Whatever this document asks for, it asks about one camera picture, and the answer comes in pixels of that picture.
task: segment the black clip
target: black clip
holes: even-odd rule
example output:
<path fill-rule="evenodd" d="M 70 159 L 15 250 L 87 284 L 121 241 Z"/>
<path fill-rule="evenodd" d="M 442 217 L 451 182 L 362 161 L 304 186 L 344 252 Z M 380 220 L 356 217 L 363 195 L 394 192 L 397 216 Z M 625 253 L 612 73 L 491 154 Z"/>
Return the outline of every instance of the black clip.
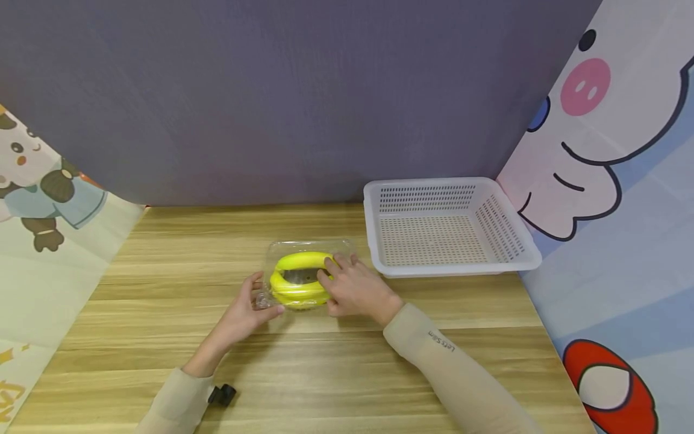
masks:
<path fill-rule="evenodd" d="M 229 386 L 228 384 L 223 385 L 221 388 L 214 386 L 214 390 L 208 398 L 208 404 L 216 402 L 220 406 L 228 407 L 235 396 L 236 389 Z"/>

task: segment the purple wall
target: purple wall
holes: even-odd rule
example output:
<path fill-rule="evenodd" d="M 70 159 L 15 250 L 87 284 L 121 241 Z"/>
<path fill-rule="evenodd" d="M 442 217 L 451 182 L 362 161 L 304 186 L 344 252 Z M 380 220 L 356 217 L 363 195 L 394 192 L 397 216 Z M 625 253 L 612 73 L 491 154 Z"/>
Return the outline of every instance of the purple wall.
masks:
<path fill-rule="evenodd" d="M 7 1 L 0 101 L 139 203 L 496 177 L 599 2 Z"/>

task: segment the right hand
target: right hand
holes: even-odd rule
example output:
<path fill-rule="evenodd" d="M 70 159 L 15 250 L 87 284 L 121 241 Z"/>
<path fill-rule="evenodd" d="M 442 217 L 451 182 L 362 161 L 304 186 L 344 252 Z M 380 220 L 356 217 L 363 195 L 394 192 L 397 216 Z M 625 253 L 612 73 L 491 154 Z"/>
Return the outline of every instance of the right hand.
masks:
<path fill-rule="evenodd" d="M 347 258 L 338 253 L 334 258 L 335 261 L 325 259 L 332 279 L 323 270 L 318 271 L 319 282 L 332 297 L 328 300 L 328 314 L 367 315 L 382 327 L 387 326 L 405 304 L 403 300 L 357 255 Z"/>

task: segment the yellow banana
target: yellow banana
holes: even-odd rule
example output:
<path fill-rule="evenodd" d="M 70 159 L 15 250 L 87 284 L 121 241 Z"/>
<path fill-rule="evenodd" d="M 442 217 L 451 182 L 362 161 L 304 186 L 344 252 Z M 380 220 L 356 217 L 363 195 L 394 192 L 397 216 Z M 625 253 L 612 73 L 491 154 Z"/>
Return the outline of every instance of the yellow banana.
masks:
<path fill-rule="evenodd" d="M 308 309 L 325 304 L 330 295 L 320 282 L 290 283 L 282 273 L 291 269 L 325 269 L 326 258 L 332 259 L 332 255 L 322 251 L 301 251 L 281 258 L 270 276 L 270 287 L 275 299 L 292 309 Z"/>

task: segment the beige arm sleeve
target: beige arm sleeve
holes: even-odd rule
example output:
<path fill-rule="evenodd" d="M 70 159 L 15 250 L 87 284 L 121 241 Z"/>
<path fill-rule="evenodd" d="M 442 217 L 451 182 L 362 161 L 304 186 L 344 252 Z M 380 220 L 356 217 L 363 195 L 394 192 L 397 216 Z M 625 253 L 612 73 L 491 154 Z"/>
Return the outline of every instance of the beige arm sleeve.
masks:
<path fill-rule="evenodd" d="M 213 389 L 212 377 L 195 378 L 175 369 L 135 434 L 192 434 L 208 408 Z"/>
<path fill-rule="evenodd" d="M 506 389 L 412 304 L 403 306 L 383 335 L 422 371 L 466 434 L 541 433 Z"/>

